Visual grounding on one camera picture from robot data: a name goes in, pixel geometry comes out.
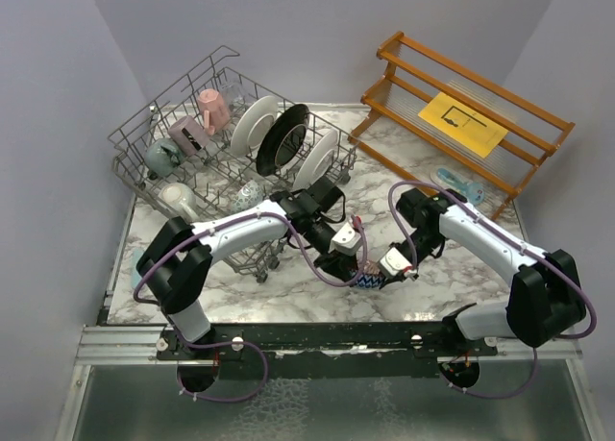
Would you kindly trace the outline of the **black rimmed printed plate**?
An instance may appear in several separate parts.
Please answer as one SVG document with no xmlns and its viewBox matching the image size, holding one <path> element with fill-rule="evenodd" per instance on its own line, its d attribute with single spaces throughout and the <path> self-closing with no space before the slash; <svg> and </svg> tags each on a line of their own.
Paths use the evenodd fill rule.
<svg viewBox="0 0 615 441">
<path fill-rule="evenodd" d="M 241 116 L 231 140 L 230 151 L 236 157 L 256 150 L 278 116 L 278 101 L 274 96 L 259 98 Z"/>
</svg>

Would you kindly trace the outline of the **blue rimmed white plate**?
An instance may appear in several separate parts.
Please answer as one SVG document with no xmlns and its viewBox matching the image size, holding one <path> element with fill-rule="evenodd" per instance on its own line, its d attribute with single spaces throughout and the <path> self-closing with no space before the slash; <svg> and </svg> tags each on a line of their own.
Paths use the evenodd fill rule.
<svg viewBox="0 0 615 441">
<path fill-rule="evenodd" d="M 339 134 L 330 129 L 312 148 L 296 174 L 293 191 L 305 189 L 314 184 L 332 166 Z"/>
</svg>

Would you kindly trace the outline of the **blue zigzag patterned bowl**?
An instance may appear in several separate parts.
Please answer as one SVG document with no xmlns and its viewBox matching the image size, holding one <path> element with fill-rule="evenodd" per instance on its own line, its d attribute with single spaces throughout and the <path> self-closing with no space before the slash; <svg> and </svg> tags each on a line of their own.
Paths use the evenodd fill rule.
<svg viewBox="0 0 615 441">
<path fill-rule="evenodd" d="M 386 282 L 385 275 L 381 272 L 377 263 L 368 261 L 363 267 L 360 277 L 357 278 L 355 287 L 363 289 L 381 289 Z"/>
</svg>

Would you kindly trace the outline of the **red patterned glass bowl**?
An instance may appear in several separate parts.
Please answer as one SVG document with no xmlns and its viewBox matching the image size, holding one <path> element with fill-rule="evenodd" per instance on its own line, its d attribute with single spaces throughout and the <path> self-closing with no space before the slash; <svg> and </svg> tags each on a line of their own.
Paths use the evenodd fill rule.
<svg viewBox="0 0 615 441">
<path fill-rule="evenodd" d="M 264 188 L 254 180 L 243 185 L 237 192 L 233 203 L 232 211 L 241 212 L 255 207 L 265 199 Z"/>
</svg>

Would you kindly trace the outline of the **clear drinking glass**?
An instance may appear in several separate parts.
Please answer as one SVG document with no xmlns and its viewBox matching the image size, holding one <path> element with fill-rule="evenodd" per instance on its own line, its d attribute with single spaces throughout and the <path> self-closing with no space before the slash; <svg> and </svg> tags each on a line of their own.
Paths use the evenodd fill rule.
<svg viewBox="0 0 615 441">
<path fill-rule="evenodd" d="M 231 110 L 236 110 L 246 103 L 247 94 L 239 80 L 228 80 L 219 87 L 219 91 Z"/>
</svg>

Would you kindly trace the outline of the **pink cream mug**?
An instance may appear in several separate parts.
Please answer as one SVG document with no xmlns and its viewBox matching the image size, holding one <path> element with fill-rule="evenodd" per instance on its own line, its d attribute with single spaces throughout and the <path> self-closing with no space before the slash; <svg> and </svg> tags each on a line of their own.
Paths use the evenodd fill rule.
<svg viewBox="0 0 615 441">
<path fill-rule="evenodd" d="M 209 136 L 223 129 L 231 120 L 231 114 L 222 94 L 213 88 L 206 88 L 199 93 L 197 105 Z"/>
</svg>

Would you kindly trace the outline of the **white grey mug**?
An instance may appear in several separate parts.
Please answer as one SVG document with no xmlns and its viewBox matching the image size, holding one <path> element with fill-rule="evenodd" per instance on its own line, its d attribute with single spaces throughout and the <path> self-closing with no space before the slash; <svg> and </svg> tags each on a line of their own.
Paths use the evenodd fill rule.
<svg viewBox="0 0 615 441">
<path fill-rule="evenodd" d="M 188 222 L 195 222 L 199 219 L 196 196 L 186 184 L 167 184 L 159 192 L 159 197 Z"/>
</svg>

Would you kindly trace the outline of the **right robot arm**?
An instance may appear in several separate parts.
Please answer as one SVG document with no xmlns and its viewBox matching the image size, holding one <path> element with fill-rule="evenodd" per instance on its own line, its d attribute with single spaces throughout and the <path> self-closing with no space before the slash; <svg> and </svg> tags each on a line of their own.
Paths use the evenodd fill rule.
<svg viewBox="0 0 615 441">
<path fill-rule="evenodd" d="M 486 337 L 516 338 L 538 348 L 557 338 L 587 314 L 574 259 L 558 250 L 528 245 L 484 217 L 453 191 L 433 196 L 412 188 L 392 204 L 399 226 L 412 233 L 391 244 L 379 260 L 391 282 L 413 277 L 426 257 L 440 257 L 447 241 L 463 246 L 494 270 L 509 287 L 504 303 L 472 304 L 444 318 L 443 348 L 464 355 Z"/>
</svg>

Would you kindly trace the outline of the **dark grey mug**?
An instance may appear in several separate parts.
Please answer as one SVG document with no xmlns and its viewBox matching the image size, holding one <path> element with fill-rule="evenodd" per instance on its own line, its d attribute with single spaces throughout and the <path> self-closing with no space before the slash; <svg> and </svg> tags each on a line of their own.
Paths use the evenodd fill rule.
<svg viewBox="0 0 615 441">
<path fill-rule="evenodd" d="M 145 153 L 148 178 L 166 178 L 171 175 L 186 159 L 185 153 L 170 138 L 155 140 Z"/>
</svg>

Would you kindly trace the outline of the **purple mug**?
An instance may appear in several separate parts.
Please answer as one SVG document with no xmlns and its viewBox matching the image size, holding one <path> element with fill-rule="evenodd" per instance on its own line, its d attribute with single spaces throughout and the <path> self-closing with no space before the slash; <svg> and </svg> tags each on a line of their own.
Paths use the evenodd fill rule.
<svg viewBox="0 0 615 441">
<path fill-rule="evenodd" d="M 172 124 L 168 134 L 183 153 L 189 157 L 196 155 L 209 143 L 209 136 L 204 128 L 189 115 Z"/>
</svg>

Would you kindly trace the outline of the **black rimmed cream plate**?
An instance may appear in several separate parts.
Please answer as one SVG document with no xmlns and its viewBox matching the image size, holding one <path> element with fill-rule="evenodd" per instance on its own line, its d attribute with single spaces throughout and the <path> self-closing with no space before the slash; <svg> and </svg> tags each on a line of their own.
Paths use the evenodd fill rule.
<svg viewBox="0 0 615 441">
<path fill-rule="evenodd" d="M 309 108 L 290 107 L 274 122 L 258 148 L 256 168 L 262 177 L 273 175 L 301 150 L 307 134 Z"/>
</svg>

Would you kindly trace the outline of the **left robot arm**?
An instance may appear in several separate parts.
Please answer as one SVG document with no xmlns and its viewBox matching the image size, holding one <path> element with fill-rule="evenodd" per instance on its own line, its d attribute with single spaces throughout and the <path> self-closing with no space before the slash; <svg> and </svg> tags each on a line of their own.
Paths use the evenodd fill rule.
<svg viewBox="0 0 615 441">
<path fill-rule="evenodd" d="M 343 196 L 322 178 L 305 189 L 275 192 L 252 208 L 214 221 L 189 224 L 174 217 L 138 260 L 135 291 L 149 288 L 153 304 L 180 336 L 182 351 L 202 358 L 211 350 L 212 325 L 199 297 L 209 269 L 231 255 L 289 237 L 301 252 L 317 251 L 317 259 L 307 264 L 321 281 L 335 287 L 357 283 L 367 261 L 362 222 L 344 216 L 336 230 L 326 215 Z"/>
</svg>

